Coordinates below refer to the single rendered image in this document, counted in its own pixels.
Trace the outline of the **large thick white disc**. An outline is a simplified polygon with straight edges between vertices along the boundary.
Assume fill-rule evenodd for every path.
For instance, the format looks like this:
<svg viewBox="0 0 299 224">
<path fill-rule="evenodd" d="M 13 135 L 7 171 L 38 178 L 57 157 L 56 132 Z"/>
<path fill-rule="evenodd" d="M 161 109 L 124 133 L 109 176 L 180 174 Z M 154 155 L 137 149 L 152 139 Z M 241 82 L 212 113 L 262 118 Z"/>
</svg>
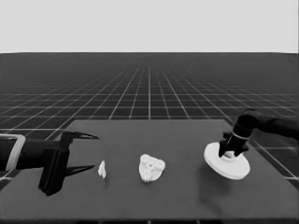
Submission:
<svg viewBox="0 0 299 224">
<path fill-rule="evenodd" d="M 226 151 L 221 157 L 221 143 L 214 142 L 206 145 L 204 159 L 219 175 L 232 180 L 244 179 L 250 172 L 247 158 L 240 154 L 237 157 L 233 151 Z"/>
</svg>

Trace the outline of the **white round pinned carrier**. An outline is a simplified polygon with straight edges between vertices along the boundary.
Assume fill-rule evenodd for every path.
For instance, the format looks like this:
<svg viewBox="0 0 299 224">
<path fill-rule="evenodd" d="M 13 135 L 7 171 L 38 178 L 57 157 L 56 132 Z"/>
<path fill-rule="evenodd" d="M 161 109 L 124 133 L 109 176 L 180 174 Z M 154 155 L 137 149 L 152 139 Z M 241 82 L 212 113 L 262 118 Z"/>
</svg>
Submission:
<svg viewBox="0 0 299 224">
<path fill-rule="evenodd" d="M 155 162 L 156 162 L 157 160 L 159 160 L 159 159 L 154 158 L 154 157 L 151 157 L 151 161 L 150 161 L 150 163 L 155 164 Z M 140 175 L 141 175 L 142 173 L 150 173 L 150 172 L 147 170 L 147 165 L 148 165 L 148 163 L 147 163 L 147 164 L 144 164 L 144 163 L 142 163 L 142 162 L 139 163 L 139 166 L 138 166 L 138 172 L 139 172 Z M 152 172 L 152 173 L 151 173 L 151 175 L 152 175 L 152 180 L 151 180 L 150 182 L 158 180 L 158 179 L 161 177 L 162 173 L 163 173 L 163 172 L 158 171 L 158 170 L 156 169 L 155 172 Z"/>
</svg>

